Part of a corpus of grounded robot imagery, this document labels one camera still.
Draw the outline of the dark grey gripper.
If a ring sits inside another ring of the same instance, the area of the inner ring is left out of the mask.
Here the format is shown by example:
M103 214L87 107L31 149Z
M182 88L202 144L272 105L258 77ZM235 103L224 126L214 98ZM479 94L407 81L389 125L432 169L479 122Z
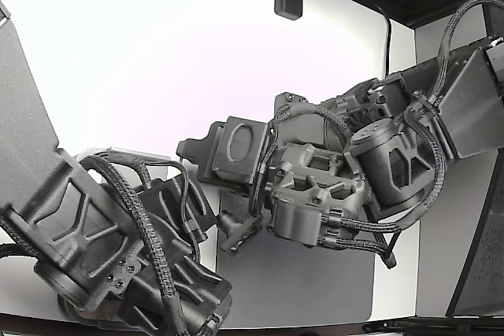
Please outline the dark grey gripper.
M200 183L247 191L258 167L268 124L230 116L213 123L204 138L178 143L176 155L198 163Z

